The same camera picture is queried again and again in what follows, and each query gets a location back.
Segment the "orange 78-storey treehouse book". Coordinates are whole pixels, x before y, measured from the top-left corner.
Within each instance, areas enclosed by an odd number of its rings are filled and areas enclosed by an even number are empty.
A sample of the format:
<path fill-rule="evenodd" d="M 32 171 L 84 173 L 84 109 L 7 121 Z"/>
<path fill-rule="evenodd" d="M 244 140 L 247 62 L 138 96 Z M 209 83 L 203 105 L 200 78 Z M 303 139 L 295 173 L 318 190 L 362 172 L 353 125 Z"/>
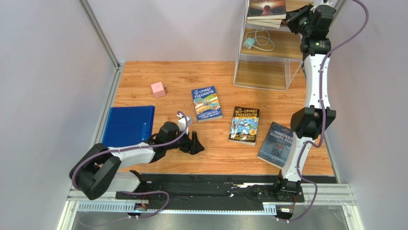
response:
<path fill-rule="evenodd" d="M 247 18 L 246 23 L 279 29 L 282 24 L 282 19 L 250 19 L 250 18 Z"/>

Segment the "three days to see book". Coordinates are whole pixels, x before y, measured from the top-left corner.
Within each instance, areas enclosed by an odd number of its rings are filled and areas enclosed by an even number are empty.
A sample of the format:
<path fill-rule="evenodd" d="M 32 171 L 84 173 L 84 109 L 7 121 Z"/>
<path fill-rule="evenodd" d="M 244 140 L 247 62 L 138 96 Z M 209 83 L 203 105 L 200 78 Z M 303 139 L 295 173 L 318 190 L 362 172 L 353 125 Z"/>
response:
<path fill-rule="evenodd" d="M 284 19 L 284 0 L 250 0 L 247 16 L 250 19 Z"/>

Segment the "black 169-storey treehouse book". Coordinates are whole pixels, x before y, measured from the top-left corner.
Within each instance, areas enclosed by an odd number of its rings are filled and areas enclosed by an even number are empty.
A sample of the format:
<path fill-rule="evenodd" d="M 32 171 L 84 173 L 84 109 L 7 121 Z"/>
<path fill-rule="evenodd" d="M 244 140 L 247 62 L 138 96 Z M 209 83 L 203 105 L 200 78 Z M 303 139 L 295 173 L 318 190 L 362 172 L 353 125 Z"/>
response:
<path fill-rule="evenodd" d="M 228 140 L 255 146 L 259 119 L 260 109 L 235 106 Z"/>

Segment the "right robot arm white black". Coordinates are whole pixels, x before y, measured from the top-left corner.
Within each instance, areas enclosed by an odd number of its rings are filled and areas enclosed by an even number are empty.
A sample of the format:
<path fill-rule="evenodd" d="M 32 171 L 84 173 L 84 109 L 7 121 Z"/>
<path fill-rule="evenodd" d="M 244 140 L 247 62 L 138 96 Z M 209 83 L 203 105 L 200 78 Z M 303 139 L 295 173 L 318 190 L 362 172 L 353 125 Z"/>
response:
<path fill-rule="evenodd" d="M 321 132 L 329 127 L 336 117 L 331 110 L 327 90 L 327 70 L 331 42 L 327 38 L 329 27 L 336 13 L 331 3 L 317 6 L 307 4 L 298 10 L 289 11 L 284 23 L 294 34 L 301 35 L 300 52 L 303 55 L 302 70 L 306 79 L 304 107 L 291 118 L 293 142 L 288 159 L 281 169 L 280 182 L 283 190 L 299 187 L 301 172 L 308 152 L 316 139 L 323 139 Z"/>

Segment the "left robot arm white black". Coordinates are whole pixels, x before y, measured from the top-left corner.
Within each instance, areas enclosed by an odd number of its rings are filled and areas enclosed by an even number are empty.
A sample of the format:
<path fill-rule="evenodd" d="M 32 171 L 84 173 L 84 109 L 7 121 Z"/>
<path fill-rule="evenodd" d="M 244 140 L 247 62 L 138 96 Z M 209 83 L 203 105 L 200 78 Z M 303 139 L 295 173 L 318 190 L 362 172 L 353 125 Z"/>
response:
<path fill-rule="evenodd" d="M 204 151 L 197 133 L 189 133 L 184 122 L 184 119 L 178 123 L 165 122 L 158 133 L 133 146 L 93 145 L 69 172 L 72 185 L 89 200 L 95 200 L 106 192 L 136 191 L 141 184 L 140 176 L 134 171 L 121 172 L 121 169 L 157 162 L 172 149 L 191 155 Z"/>

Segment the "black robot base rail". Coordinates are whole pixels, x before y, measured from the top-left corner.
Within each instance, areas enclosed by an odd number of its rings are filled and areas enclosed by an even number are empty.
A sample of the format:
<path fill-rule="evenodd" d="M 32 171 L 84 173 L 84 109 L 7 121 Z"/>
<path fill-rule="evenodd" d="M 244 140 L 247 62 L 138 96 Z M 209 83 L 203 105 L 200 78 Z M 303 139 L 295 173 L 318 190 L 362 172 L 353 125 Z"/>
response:
<path fill-rule="evenodd" d="M 263 211 L 271 203 L 283 219 L 305 202 L 299 182 L 277 175 L 143 174 L 134 195 L 118 189 L 115 197 L 165 211 Z"/>

